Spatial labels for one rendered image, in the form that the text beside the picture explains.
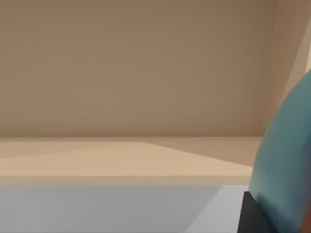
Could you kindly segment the teal bottle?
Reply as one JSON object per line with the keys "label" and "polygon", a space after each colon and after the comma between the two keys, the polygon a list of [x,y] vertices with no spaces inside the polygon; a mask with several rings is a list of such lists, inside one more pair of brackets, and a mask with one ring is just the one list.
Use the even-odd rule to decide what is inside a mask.
{"label": "teal bottle", "polygon": [[277,233],[302,233],[311,206],[311,70],[292,88],[264,134],[249,191]]}

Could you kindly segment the open wooden shelf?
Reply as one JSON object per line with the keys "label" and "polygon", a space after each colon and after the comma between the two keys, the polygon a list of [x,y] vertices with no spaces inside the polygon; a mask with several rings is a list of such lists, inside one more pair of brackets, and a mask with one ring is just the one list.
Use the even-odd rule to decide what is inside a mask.
{"label": "open wooden shelf", "polygon": [[0,186],[248,184],[311,0],[0,0]]}

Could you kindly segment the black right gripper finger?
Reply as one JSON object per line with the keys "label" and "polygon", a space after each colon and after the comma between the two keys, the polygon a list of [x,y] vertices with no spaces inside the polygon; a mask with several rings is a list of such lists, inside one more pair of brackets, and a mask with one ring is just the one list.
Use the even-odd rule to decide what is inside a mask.
{"label": "black right gripper finger", "polygon": [[248,191],[243,194],[237,233],[276,233]]}

